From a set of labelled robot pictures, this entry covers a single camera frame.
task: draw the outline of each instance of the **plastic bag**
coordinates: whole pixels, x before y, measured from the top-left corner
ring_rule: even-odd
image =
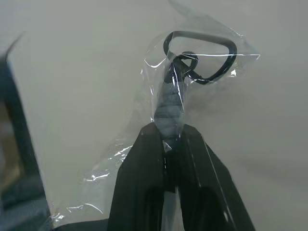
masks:
[[[258,57],[243,36],[209,16],[191,17],[157,36],[143,59],[142,87],[129,124],[85,175],[81,204],[61,211],[59,216],[64,219],[54,220],[54,225],[71,223],[71,218],[87,213],[91,213],[91,219],[108,219],[118,170],[140,130],[154,122],[165,152],[175,149],[184,124],[197,124],[203,116],[202,102],[208,103],[219,94],[224,82],[242,78],[248,65]],[[178,193],[165,193],[162,228],[183,229]]]

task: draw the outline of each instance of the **clear plastic wrap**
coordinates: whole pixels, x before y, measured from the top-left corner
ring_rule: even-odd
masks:
[[[127,127],[103,150],[100,162],[85,174],[80,204],[60,211],[53,219],[54,225],[75,222],[76,217],[88,213],[92,220],[108,219],[118,170],[140,130],[155,123],[165,152],[176,149],[184,124],[195,125],[203,116],[200,102],[210,102],[220,88],[226,87],[223,82],[243,78],[248,65],[258,57],[242,35],[209,16],[190,17],[157,36],[143,59],[142,85]],[[142,174],[144,169],[136,171]],[[165,193],[162,230],[182,230],[182,226],[177,190]]]

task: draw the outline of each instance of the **white wall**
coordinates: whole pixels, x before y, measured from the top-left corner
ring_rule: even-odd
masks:
[[[261,53],[245,77],[200,103],[195,125],[257,230],[306,230],[307,1],[192,2]],[[26,31],[11,63],[53,214],[82,204],[83,174],[129,118],[149,42],[177,18],[166,0],[0,2],[0,50]]]

